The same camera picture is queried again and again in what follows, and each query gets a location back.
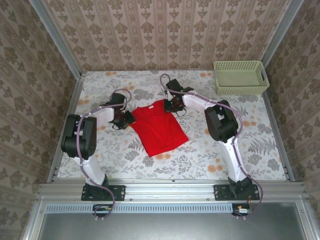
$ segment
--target patterned wallpaper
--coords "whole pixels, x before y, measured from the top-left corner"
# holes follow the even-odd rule
[[[44,2],[83,71],[130,71],[260,59],[289,0]]]
[[[304,1],[266,70],[287,155],[320,223],[319,0]]]
[[[20,238],[75,79],[27,0],[0,0],[0,239]]]

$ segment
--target table surface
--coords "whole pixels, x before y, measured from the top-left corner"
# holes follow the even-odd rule
[[[75,113],[84,114],[104,104],[119,88],[127,88],[132,93],[127,110],[151,105],[165,98],[159,82],[163,73],[176,78],[184,88],[192,87],[213,100],[227,100],[241,114],[244,123],[238,143],[247,172],[257,180],[286,180],[263,97],[218,96],[211,70],[88,72]],[[106,122],[97,130],[93,157],[108,178],[226,180],[227,164],[220,146],[209,135],[204,112],[187,108],[186,115],[174,116],[189,137],[188,142],[175,150],[148,157],[131,127],[114,130],[112,124]],[[83,177],[76,162],[64,153],[58,178]]]

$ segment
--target black mounting plate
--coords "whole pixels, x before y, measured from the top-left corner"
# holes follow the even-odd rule
[[[109,185],[107,188],[114,194],[116,201],[125,200],[125,185]],[[82,189],[81,201],[112,201],[112,197],[105,189],[86,183]]]
[[[229,184],[217,184],[213,186],[214,198],[216,201],[247,201],[248,196],[252,201],[260,200],[258,186],[252,184],[248,186],[244,192],[242,192],[237,198],[230,190]]]

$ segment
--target purple cable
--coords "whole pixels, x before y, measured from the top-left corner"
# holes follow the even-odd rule
[[[129,90],[125,89],[125,88],[120,88],[120,89],[117,89],[115,90],[112,94],[118,92],[118,91],[127,91],[130,95],[129,97],[129,100],[124,102],[124,103],[120,103],[120,104],[113,104],[113,105],[108,105],[108,106],[99,106],[98,108],[92,110],[91,112],[88,112],[88,113],[85,113],[79,120],[79,123],[78,123],[78,127],[77,127],[77,130],[76,130],[76,151],[78,153],[78,156],[79,156],[79,159],[80,159],[80,168],[81,168],[81,171],[83,172],[84,176],[95,186],[101,188],[101,189],[104,189],[106,190],[112,197],[112,206],[109,210],[109,212],[103,217],[103,218],[106,218],[108,217],[111,212],[114,210],[114,207],[115,207],[115,204],[116,204],[116,199],[115,199],[115,195],[113,194],[112,191],[110,191],[110,189],[108,189],[107,187],[105,186],[102,186],[102,185],[99,185],[97,183],[95,183],[95,181],[93,181],[89,175],[86,173],[85,169],[84,169],[84,166],[83,166],[83,162],[84,162],[84,159],[82,157],[82,154],[81,154],[81,151],[80,151],[80,130],[81,130],[81,125],[82,125],[82,122],[84,121],[85,117],[89,116],[89,115],[93,115],[93,114],[96,114],[97,112],[101,111],[102,109],[106,109],[106,108],[112,108],[112,107],[120,107],[120,106],[123,106],[123,105],[126,105],[127,103],[129,103],[132,99],[132,94]],[[95,209],[94,211],[94,216],[96,218],[98,218],[97,214],[97,208]]]
[[[238,153],[237,153],[237,149],[236,149],[236,145],[235,145],[235,141],[237,139],[237,137],[240,135],[240,133],[242,132],[243,128],[244,128],[244,122],[242,121],[242,118],[241,118],[241,115],[235,110],[233,109],[232,107],[228,106],[228,105],[224,105],[222,103],[219,103],[217,101],[213,101],[205,96],[202,96],[200,94],[197,94],[197,93],[190,93],[190,92],[183,92],[183,91],[174,91],[174,90],[171,90],[169,89],[163,82],[162,82],[162,77],[163,76],[167,76],[169,78],[169,81],[171,81],[170,79],[170,76],[166,73],[162,74],[160,76],[160,83],[161,85],[164,87],[165,90],[171,92],[171,93],[175,93],[175,94],[183,94],[183,95],[192,95],[192,96],[196,96],[204,101],[207,101],[208,103],[211,103],[211,104],[215,104],[215,105],[218,105],[220,107],[224,107],[226,109],[229,109],[230,111],[234,112],[235,115],[239,118],[239,121],[240,121],[240,129],[238,131],[238,133],[234,136],[233,140],[232,140],[232,147],[233,147],[233,150],[234,150],[234,154],[235,154],[235,157],[236,157],[236,161],[238,162],[239,164],[239,168],[240,170],[243,172],[243,174],[250,180],[252,180],[259,188],[260,188],[260,192],[261,192],[261,196],[260,196],[260,200],[259,200],[259,203],[257,205],[257,207],[254,209],[253,212],[251,212],[250,214],[248,214],[246,217],[249,217],[251,216],[252,214],[254,214],[260,207],[261,205],[261,202],[262,202],[262,199],[263,199],[263,196],[264,196],[264,191],[262,189],[262,186],[260,185],[260,183],[257,182],[257,180],[253,179],[248,173],[246,173],[246,171],[243,169],[243,167],[241,166],[241,163],[240,163],[240,157],[238,156]],[[245,218],[244,216],[242,216],[240,213],[238,212],[235,212],[237,213],[240,217],[243,217]]]

